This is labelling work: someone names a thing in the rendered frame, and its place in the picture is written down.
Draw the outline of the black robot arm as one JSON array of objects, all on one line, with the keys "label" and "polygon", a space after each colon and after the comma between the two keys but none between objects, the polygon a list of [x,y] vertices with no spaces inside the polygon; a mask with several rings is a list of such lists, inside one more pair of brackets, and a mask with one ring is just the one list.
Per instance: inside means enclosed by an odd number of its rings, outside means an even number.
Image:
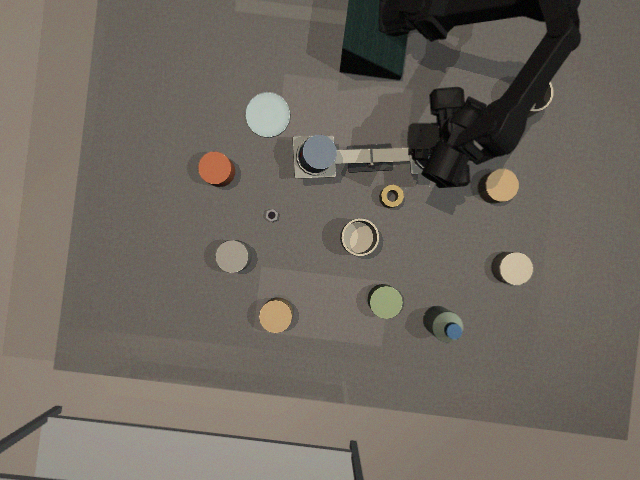
[{"label": "black robot arm", "polygon": [[[425,178],[444,187],[457,186],[468,161],[479,165],[514,151],[529,111],[580,44],[580,3],[581,0],[379,0],[379,32],[395,37],[418,30],[431,42],[445,40],[457,25],[516,17],[546,21],[547,34],[503,96],[488,106],[468,96],[463,108],[444,123],[444,142],[439,138],[439,122],[409,125],[408,155],[412,160],[428,160],[421,173]],[[476,147],[474,140],[484,149]]]}]

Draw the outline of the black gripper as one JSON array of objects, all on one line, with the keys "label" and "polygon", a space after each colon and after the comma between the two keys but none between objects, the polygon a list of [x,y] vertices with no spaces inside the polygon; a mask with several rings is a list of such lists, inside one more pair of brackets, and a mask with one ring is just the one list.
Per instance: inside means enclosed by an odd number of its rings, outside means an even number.
[{"label": "black gripper", "polygon": [[[439,138],[441,142],[444,142],[445,139],[442,134],[443,125],[453,113],[463,108],[465,104],[464,89],[461,87],[433,89],[429,94],[429,101],[430,114],[436,116],[436,123],[439,122],[440,128]],[[469,165],[466,165],[458,185],[452,185],[451,187],[467,186],[469,183]]]}]

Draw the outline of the dark grey hex nut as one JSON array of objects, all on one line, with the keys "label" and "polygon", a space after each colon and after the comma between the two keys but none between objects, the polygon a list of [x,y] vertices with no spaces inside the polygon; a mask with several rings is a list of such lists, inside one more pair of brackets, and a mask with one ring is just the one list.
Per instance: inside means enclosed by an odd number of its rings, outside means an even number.
[{"label": "dark grey hex nut", "polygon": [[276,221],[278,219],[278,212],[276,212],[274,209],[268,210],[266,212],[266,218],[270,221]]}]

